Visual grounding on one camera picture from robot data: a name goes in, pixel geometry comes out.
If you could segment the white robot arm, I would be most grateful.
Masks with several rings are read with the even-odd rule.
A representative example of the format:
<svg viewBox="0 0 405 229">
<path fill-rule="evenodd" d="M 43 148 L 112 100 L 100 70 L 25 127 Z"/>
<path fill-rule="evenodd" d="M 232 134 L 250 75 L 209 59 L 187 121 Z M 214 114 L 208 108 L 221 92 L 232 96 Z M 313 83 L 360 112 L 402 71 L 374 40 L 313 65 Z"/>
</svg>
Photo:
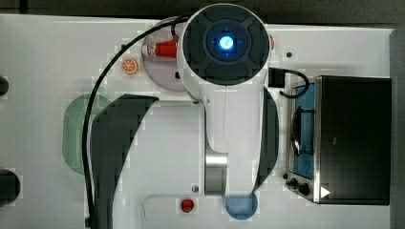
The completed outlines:
<svg viewBox="0 0 405 229">
<path fill-rule="evenodd" d="M 271 59 L 263 21 L 242 6 L 206 6 L 186 20 L 177 66 L 204 109 L 203 191 L 247 196 L 258 177 Z"/>
</svg>

